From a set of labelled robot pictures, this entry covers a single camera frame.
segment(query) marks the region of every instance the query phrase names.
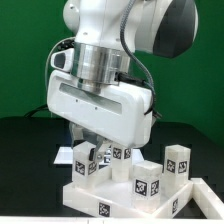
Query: green background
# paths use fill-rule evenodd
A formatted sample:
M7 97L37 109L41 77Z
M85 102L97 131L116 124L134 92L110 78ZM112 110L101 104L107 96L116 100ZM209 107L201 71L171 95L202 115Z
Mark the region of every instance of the green background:
M62 18L65 2L0 0L0 117L46 103L45 61L71 35ZM162 121L191 124L224 148L224 1L196 4L200 26L190 50L176 59L136 55L154 77Z

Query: white cube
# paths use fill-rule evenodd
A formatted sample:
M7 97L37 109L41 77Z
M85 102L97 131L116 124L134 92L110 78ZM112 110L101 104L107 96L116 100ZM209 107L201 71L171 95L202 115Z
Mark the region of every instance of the white cube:
M72 181L74 187L94 188L99 164L89 160L89 154L95 145L84 142L73 149Z
M152 213L158 208L162 169L162 165L149 161L143 161L133 166L133 207L148 213Z
M127 149L121 145L113 145L110 166L112 168L113 181L128 181L130 167L132 166L132 149Z
M166 196L175 194L188 182L191 150L173 145L165 149L164 190Z

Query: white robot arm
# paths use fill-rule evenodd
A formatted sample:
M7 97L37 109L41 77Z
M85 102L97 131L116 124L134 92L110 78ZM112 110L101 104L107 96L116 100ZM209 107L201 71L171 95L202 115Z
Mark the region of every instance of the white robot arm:
M75 44L52 56L49 109L122 147L145 145L155 90L133 52L175 57L188 49L197 31L194 1L68 0L64 20ZM148 78L141 87L122 82L138 82L125 75L130 58Z

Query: cable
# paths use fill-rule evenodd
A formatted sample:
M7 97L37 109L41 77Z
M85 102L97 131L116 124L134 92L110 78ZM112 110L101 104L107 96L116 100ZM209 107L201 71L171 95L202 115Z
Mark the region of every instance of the cable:
M24 117L32 117L35 113L37 113L39 111L49 111L47 104L44 104L44 105L42 105L42 106L40 106L40 107L38 107L34 110L29 111L28 113L26 113L24 115Z
M45 79L45 88L46 88L46 91L48 89L48 65L49 65L49 61L50 61L50 58L51 58L51 55L53 54L54 50L60 45L62 44L63 42L65 41L68 41L68 40L74 40L75 37L69 37L69 38L66 38L64 40L61 40L59 41L57 44L54 45L54 47L52 48L51 52L49 53L48 57L47 57L47 61L46 61L46 65L45 65L45 71L44 71L44 79Z
M148 69L133 55L133 53L129 50L126 41L125 41L125 28L127 25L127 21L128 21L128 17L129 14L135 4L136 0L130 0L127 8L124 11L122 20L121 20L121 24L120 24L120 40L121 40L121 45L124 48L125 52L127 53L127 55L136 63L136 65L145 73L146 78L148 80L148 87L150 88L150 90L152 91L152 96L153 96L153 102L151 104L151 106L149 107L149 109L147 110L147 112L145 113L148 114L150 113L154 106L155 106L155 102L156 102L156 93L155 93L155 89L154 89L154 82L153 82L153 78L150 74L150 72L148 71Z

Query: black table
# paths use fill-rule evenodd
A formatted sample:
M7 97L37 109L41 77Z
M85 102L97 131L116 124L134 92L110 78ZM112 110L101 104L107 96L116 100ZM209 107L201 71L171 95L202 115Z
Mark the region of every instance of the black table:
M63 186L71 182L71 165L54 165L60 146L71 144L64 119L0 119L0 216L89 217L62 204ZM163 164L168 145L191 148L190 177L201 177L224 201L224 150L181 123L156 123L141 151ZM192 200L176 218L204 218Z

